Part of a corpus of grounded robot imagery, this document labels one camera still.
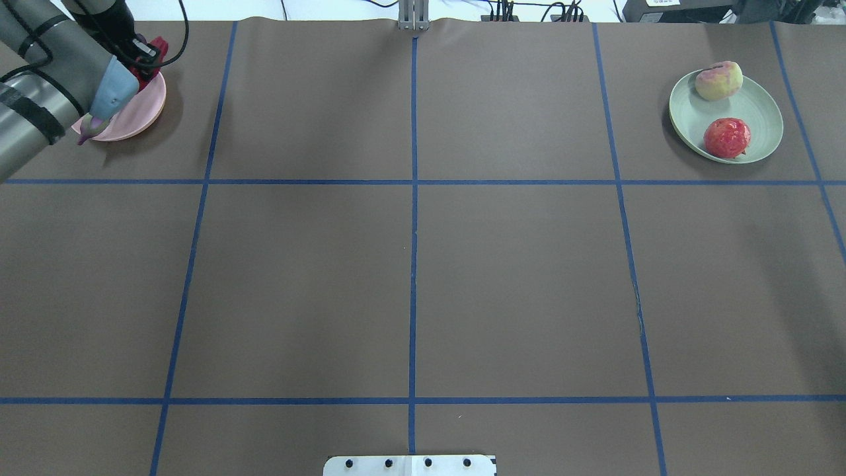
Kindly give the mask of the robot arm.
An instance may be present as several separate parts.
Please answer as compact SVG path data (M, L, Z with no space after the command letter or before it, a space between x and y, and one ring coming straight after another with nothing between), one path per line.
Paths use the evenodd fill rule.
M139 81L49 1L3 1L2 42L25 62L2 79L2 179L60 141L82 117L102 130Z

